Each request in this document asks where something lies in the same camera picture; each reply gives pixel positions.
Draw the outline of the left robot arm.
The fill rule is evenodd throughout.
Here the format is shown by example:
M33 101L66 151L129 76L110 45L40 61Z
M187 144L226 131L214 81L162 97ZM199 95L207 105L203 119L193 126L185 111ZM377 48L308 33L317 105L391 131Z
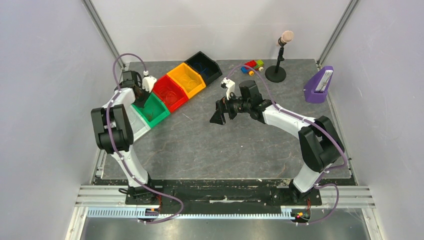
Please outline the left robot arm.
M156 82L157 79L147 70L142 74L124 71L113 97L90 112L98 148L110 154L127 177L127 189L120 188L119 192L126 195L128 203L152 204L157 198L156 189L149 186L150 175L134 151L135 137L127 113L133 104L139 107L145 105Z

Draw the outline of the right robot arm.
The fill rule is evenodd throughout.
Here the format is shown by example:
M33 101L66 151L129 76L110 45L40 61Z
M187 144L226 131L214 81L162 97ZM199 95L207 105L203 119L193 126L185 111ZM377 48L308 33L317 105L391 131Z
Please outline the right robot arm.
M319 118L299 115L264 99L253 80L239 84L241 95L235 95L235 83L224 78L220 86L226 90L225 96L215 103L215 112L210 123L224 125L225 114L232 120L237 114L247 113L262 124L277 127L299 141L303 166L289 183L289 199L295 204L302 204L309 198L312 188L320 181L323 173L331 165L345 157L345 148L332 121L326 117Z

